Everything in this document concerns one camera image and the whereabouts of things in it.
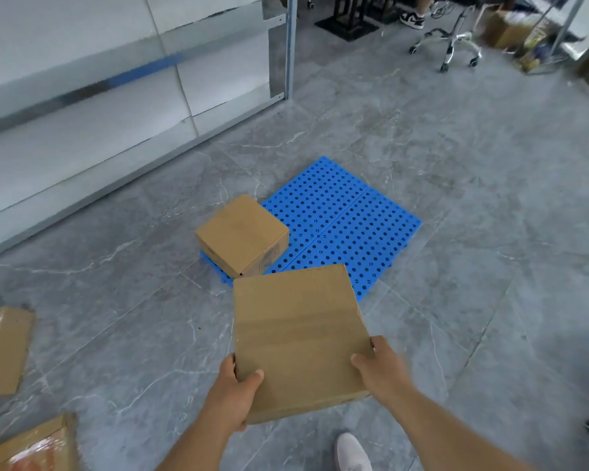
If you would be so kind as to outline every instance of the blue plastic pallet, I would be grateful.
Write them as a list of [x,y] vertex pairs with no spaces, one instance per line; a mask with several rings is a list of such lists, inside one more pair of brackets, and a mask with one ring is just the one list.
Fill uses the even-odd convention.
[[[360,301],[406,247],[421,221],[321,157],[262,206],[290,229],[288,249],[265,274],[345,264]],[[233,280],[203,252],[229,285]]]

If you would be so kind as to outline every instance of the sneaker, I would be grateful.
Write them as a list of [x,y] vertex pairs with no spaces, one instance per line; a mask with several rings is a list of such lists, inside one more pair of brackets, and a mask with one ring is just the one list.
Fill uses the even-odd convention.
[[366,451],[351,433],[338,437],[335,459],[338,471],[373,471]]
[[400,22],[413,29],[423,29],[425,16],[419,16],[416,13],[403,12],[400,15]]

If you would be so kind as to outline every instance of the cardboard box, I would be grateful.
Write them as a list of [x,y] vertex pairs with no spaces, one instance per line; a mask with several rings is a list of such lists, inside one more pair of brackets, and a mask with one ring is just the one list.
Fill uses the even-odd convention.
[[524,23],[510,23],[508,18],[510,12],[496,11],[489,19],[482,38],[484,42],[498,49],[515,47],[523,44],[524,40],[530,35],[534,23],[537,19],[530,15],[525,18]]
[[248,423],[368,395],[350,357],[373,356],[344,265],[234,280],[236,376],[264,370]]
[[0,471],[78,471],[75,417],[61,415],[0,445]]
[[0,307],[0,395],[17,390],[34,319],[32,312]]
[[290,231],[249,195],[225,205],[196,230],[203,252],[235,279],[259,276],[288,248]]

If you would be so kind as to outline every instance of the forearm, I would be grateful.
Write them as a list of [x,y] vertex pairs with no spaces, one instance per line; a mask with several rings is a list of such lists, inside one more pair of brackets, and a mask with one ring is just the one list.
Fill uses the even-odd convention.
[[397,394],[389,411],[415,447],[425,471],[529,471],[416,389]]
[[229,433],[201,412],[156,471],[218,471]]

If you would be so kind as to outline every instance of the tile floor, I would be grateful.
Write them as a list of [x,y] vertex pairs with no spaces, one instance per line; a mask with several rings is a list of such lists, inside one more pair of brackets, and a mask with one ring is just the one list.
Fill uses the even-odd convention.
[[[327,155],[424,222],[362,303],[370,332],[504,449],[589,470],[589,90],[492,51],[440,75],[443,48],[409,56],[407,28],[351,44],[315,28],[321,1],[299,17],[294,101],[0,255],[0,304],[39,317],[20,391],[0,399],[0,440],[74,411],[83,469],[152,470],[231,349],[231,289],[198,259],[194,229]],[[251,427],[222,469],[329,470],[343,429],[374,469],[421,468],[367,399]]]

